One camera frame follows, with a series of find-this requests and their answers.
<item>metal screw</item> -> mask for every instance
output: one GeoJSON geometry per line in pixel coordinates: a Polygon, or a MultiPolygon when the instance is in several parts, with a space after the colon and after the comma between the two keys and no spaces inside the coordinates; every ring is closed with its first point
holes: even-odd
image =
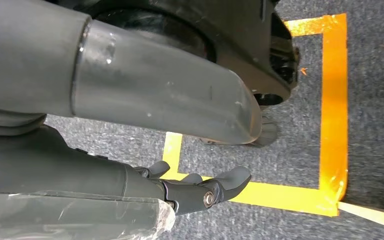
{"type": "Polygon", "coordinates": [[[211,191],[207,191],[204,195],[204,206],[206,208],[211,207],[214,204],[214,194],[211,191]]]}
{"type": "Polygon", "coordinates": [[[172,209],[175,209],[175,203],[174,203],[174,202],[172,202],[172,201],[166,201],[166,203],[168,203],[168,205],[170,205],[170,207],[171,207],[172,209]]]}

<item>gray carpet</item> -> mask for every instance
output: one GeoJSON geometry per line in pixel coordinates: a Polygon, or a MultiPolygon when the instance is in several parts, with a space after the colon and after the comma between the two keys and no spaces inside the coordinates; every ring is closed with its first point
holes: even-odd
{"type": "MultiPolygon", "coordinates": [[[[285,20],[347,13],[349,174],[344,201],[384,209],[384,0],[281,0],[285,20]]],[[[185,137],[180,171],[214,176],[236,165],[252,170],[253,181],[318,187],[322,39],[294,39],[302,52],[292,97],[266,111],[279,129],[272,145],[203,145],[185,137]]],[[[164,132],[92,120],[49,116],[68,144],[133,166],[162,157],[164,132]]],[[[180,216],[162,240],[384,240],[384,226],[346,212],[324,217],[227,202],[207,212],[180,216]]]]}

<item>yellow floor tape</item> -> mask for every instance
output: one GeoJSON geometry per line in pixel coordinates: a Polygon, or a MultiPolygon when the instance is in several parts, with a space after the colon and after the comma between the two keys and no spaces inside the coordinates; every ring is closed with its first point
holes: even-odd
{"type": "MultiPolygon", "coordinates": [[[[232,201],[337,216],[348,176],[347,16],[326,15],[285,24],[294,37],[323,36],[319,189],[250,182],[232,201]]],[[[180,180],[187,175],[178,172],[181,147],[182,135],[167,132],[163,160],[171,169],[163,178],[180,180]]]]}

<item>clear plastic film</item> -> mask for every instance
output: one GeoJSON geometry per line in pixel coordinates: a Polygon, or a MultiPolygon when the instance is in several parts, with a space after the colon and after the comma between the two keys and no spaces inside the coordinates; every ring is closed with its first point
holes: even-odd
{"type": "Polygon", "coordinates": [[[172,229],[175,218],[155,198],[0,193],[0,240],[154,240],[172,229]]]}

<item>small orange mark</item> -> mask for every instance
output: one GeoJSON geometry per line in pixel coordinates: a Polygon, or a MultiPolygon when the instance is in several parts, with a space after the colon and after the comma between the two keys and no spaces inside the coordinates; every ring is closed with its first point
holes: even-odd
{"type": "Polygon", "coordinates": [[[307,76],[307,72],[306,72],[307,69],[308,69],[308,68],[306,68],[306,67],[302,67],[302,68],[301,68],[301,73],[304,74],[305,76],[307,76]]]}

